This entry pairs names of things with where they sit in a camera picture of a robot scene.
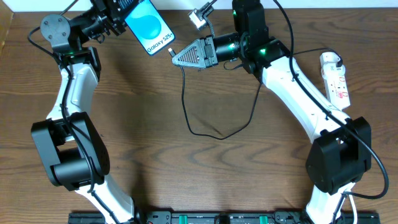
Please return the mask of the blue Galaxy smartphone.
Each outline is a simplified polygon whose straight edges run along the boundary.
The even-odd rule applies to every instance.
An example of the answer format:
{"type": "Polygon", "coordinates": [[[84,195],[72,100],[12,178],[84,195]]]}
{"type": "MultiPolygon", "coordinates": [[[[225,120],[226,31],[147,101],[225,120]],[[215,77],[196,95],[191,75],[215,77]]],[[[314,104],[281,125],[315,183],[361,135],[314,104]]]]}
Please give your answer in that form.
{"type": "Polygon", "coordinates": [[[175,40],[175,34],[150,0],[140,2],[125,22],[150,56],[175,40]]]}

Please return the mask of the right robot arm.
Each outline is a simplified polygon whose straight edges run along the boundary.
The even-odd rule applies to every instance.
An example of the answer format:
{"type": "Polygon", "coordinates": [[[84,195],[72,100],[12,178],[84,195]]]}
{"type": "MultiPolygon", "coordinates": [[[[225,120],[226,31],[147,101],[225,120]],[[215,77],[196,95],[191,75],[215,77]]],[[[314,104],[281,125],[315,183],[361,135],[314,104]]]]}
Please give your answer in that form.
{"type": "Polygon", "coordinates": [[[345,67],[332,51],[320,61],[326,94],[303,74],[291,47],[269,35],[260,1],[233,1],[235,31],[196,39],[172,63],[209,68],[239,59],[248,73],[275,93],[305,130],[312,146],[305,168],[314,184],[302,213],[305,223],[346,223],[342,206],[354,199],[353,187],[371,168],[371,128],[345,112],[345,67]]]}

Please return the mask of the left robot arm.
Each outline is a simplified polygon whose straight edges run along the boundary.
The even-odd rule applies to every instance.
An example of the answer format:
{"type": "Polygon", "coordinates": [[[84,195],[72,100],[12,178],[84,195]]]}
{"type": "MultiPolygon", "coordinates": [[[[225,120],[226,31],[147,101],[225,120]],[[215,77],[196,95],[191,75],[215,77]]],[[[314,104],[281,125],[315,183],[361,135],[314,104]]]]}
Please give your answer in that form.
{"type": "Polygon", "coordinates": [[[87,42],[121,35],[138,5],[138,0],[95,0],[79,16],[49,14],[37,28],[50,43],[48,54],[62,82],[46,119],[32,125],[32,139],[50,182],[84,196],[106,223],[146,223],[147,217],[111,176],[108,150],[90,119],[101,64],[87,42]]]}

